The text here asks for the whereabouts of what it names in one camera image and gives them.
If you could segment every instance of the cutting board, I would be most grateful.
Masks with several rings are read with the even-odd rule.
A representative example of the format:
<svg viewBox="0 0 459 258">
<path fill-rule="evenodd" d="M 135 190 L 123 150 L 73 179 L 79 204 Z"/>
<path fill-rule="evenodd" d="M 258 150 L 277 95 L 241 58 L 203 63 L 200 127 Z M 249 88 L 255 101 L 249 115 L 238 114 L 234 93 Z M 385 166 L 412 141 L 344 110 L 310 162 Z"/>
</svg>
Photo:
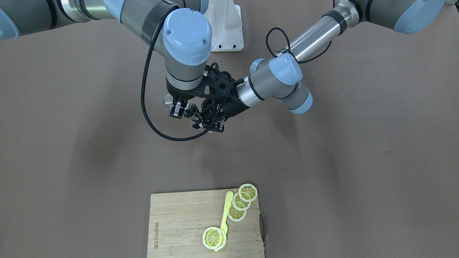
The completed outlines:
<svg viewBox="0 0 459 258">
<path fill-rule="evenodd" d="M 206 228 L 220 227 L 227 191 L 238 189 L 152 194 L 147 257 L 264 258 L 258 198 L 242 221 L 227 219 L 223 249 L 215 252 L 202 244 Z"/>
</svg>

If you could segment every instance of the white bracket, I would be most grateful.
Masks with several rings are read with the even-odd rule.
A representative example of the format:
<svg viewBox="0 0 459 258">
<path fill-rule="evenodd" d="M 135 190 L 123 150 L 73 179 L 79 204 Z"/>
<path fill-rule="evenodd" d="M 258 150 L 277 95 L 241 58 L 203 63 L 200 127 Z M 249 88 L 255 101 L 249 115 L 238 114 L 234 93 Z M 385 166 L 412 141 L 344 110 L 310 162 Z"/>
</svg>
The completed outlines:
<svg viewBox="0 0 459 258">
<path fill-rule="evenodd" d="M 212 26 L 212 52 L 244 49 L 241 7 L 233 0 L 209 0 L 204 16 Z"/>
</svg>

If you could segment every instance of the thin black wire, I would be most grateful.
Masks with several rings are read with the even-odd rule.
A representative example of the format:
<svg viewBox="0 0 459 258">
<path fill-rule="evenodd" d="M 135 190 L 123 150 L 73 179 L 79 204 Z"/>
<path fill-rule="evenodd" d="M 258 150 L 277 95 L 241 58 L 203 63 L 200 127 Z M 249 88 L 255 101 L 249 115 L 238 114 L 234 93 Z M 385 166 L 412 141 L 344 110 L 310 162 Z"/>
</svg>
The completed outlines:
<svg viewBox="0 0 459 258">
<path fill-rule="evenodd" d="M 269 52 L 271 53 L 271 55 L 272 55 L 273 57 L 277 57 L 277 56 L 272 52 L 271 48 L 269 47 L 269 42 L 268 42 L 269 35 L 271 34 L 271 32 L 273 32 L 273 31 L 275 31 L 275 30 L 279 30 L 280 32 L 282 32 L 282 34 L 284 35 L 284 37 L 285 37 L 285 39 L 286 39 L 286 41 L 287 41 L 288 53 L 291 54 L 291 55 L 295 58 L 295 60 L 296 60 L 297 58 L 296 58 L 295 55 L 291 52 L 290 40 L 289 40 L 287 34 L 285 33 L 285 31 L 284 31 L 283 29 L 278 28 L 278 27 L 272 28 L 272 29 L 268 32 L 268 34 L 266 35 L 266 46 L 267 46 Z M 327 52 L 327 50 L 330 48 L 332 42 L 333 42 L 333 41 L 330 41 L 330 43 L 328 43 L 328 46 L 325 48 L 324 51 L 322 51 L 322 53 L 320 53 L 320 54 L 316 55 L 315 57 L 313 57 L 313 58 L 311 58 L 311 59 L 308 59 L 308 60 L 306 60 L 306 61 L 298 62 L 298 60 L 297 60 L 297 63 L 298 63 L 298 64 L 304 64 L 304 63 L 311 62 L 312 60 L 315 60 L 315 59 L 321 57 L 321 56 L 322 56 L 323 54 L 325 54 L 325 52 Z"/>
<path fill-rule="evenodd" d="M 173 11 L 175 11 L 176 8 L 173 8 L 171 9 L 168 13 L 166 13 L 162 18 L 161 20 L 158 22 L 158 28 L 162 28 L 163 24 L 164 24 L 164 21 L 166 20 L 166 17 Z M 146 108 L 145 108 L 145 87 L 146 87 L 146 79 L 147 79 L 147 76 L 148 76 L 148 68 L 150 67 L 150 61 L 151 61 L 151 55 L 153 54 L 153 48 L 155 46 L 155 43 L 156 43 L 156 40 L 158 39 L 158 36 L 159 36 L 159 33 L 160 33 L 160 29 L 158 29 L 155 33 L 155 35 L 153 36 L 152 40 L 151 40 L 151 44 L 150 44 L 150 48 L 148 50 L 148 54 L 146 56 L 146 61 L 145 61 L 145 68 L 144 68 L 144 72 L 143 72 L 143 77 L 142 77 L 142 89 L 140 91 L 140 103 L 142 105 L 142 112 L 144 114 L 144 117 L 145 117 L 145 120 L 146 122 L 148 123 L 148 125 L 151 127 L 151 129 L 153 129 L 153 131 L 158 134 L 159 136 L 167 139 L 167 140 L 172 140 L 172 141 L 188 141 L 188 140 L 194 140 L 196 138 L 199 138 L 203 135 L 205 135 L 209 130 L 210 130 L 210 127 L 212 124 L 215 123 L 215 119 L 217 118 L 217 112 L 215 113 L 215 116 L 213 117 L 212 119 L 212 123 L 211 125 L 209 125 L 209 127 L 207 127 L 207 129 L 205 129 L 202 133 L 200 134 L 197 134 L 197 135 L 194 135 L 194 136 L 191 136 L 191 137 L 186 137 L 186 138 L 175 138 L 175 137 L 171 137 L 171 136 L 168 136 L 168 135 L 165 135 L 163 134 L 162 132 L 160 132 L 154 125 L 153 123 L 151 122 L 150 118 L 148 117 L 148 114 L 146 112 Z"/>
</svg>

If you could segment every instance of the blue joint cover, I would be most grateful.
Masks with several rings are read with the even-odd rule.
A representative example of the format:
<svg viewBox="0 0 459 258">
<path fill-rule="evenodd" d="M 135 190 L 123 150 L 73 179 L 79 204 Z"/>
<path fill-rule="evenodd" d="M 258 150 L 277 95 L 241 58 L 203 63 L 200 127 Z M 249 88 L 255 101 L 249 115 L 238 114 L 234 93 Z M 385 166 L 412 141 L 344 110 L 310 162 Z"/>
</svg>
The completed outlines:
<svg viewBox="0 0 459 258">
<path fill-rule="evenodd" d="M 201 9 L 199 12 L 205 14 L 207 12 L 207 8 L 209 8 L 209 0 L 201 0 Z"/>
<path fill-rule="evenodd" d="M 286 85 L 295 85 L 303 78 L 300 66 L 289 53 L 282 54 L 269 61 L 269 68 L 273 75 Z"/>
<path fill-rule="evenodd" d="M 162 28 L 162 40 L 175 60 L 188 66 L 207 61 L 212 48 L 212 27 L 198 11 L 180 8 L 171 12 Z"/>
<path fill-rule="evenodd" d="M 303 102 L 303 104 L 301 104 L 299 108 L 294 109 L 294 110 L 289 110 L 289 111 L 296 115 L 303 114 L 306 111 L 308 111 L 312 105 L 313 105 L 313 96 L 311 95 L 311 92 L 308 89 L 308 97 Z"/>
<path fill-rule="evenodd" d="M 124 0 L 103 0 L 105 8 L 121 22 L 121 9 L 123 8 Z"/>
<path fill-rule="evenodd" d="M 19 38 L 19 30 L 13 20 L 0 8 L 0 40 Z"/>
<path fill-rule="evenodd" d="M 249 68 L 249 74 L 254 73 L 261 62 L 265 61 L 265 58 L 258 58 L 257 60 L 253 61 L 252 65 Z"/>
<path fill-rule="evenodd" d="M 394 31 L 414 34 L 433 21 L 442 9 L 445 0 L 417 0 L 400 17 Z"/>
</svg>

